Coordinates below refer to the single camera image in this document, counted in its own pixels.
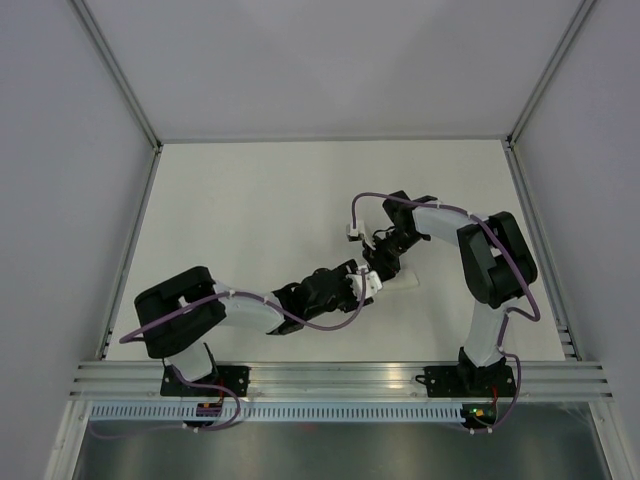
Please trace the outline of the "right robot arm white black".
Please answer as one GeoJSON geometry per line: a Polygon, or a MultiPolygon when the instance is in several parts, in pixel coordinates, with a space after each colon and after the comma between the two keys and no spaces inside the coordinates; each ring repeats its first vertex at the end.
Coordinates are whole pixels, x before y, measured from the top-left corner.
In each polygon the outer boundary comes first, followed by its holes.
{"type": "Polygon", "coordinates": [[[434,396],[485,396],[491,388],[505,396],[516,392],[503,341],[509,316],[537,322],[540,309],[530,286],[538,270],[515,217],[509,212],[479,216],[425,196],[404,191],[382,197],[392,225],[384,236],[364,238],[363,258],[381,282],[401,273],[400,258],[419,241],[432,238],[456,247],[465,283],[474,299],[471,327],[453,368],[425,371],[434,396]]]}

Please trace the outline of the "white cloth napkin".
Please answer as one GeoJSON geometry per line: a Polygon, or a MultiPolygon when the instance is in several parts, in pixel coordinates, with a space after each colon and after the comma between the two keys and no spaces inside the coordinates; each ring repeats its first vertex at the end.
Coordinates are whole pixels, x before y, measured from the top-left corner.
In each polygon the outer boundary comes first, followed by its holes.
{"type": "Polygon", "coordinates": [[[410,290],[419,286],[419,279],[411,270],[402,271],[394,278],[383,282],[384,291],[410,290]]]}

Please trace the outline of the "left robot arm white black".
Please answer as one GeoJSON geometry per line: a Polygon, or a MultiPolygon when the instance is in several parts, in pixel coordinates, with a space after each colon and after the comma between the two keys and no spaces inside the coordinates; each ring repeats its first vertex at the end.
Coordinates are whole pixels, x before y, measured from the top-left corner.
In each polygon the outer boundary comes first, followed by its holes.
{"type": "Polygon", "coordinates": [[[265,294],[231,288],[197,266],[140,293],[134,300],[139,327],[120,342],[142,342],[151,359],[168,363],[188,389],[206,396],[218,384],[204,340],[213,328],[252,328],[272,336],[303,328],[336,331],[350,325],[382,288],[377,272],[354,260],[265,294]]]}

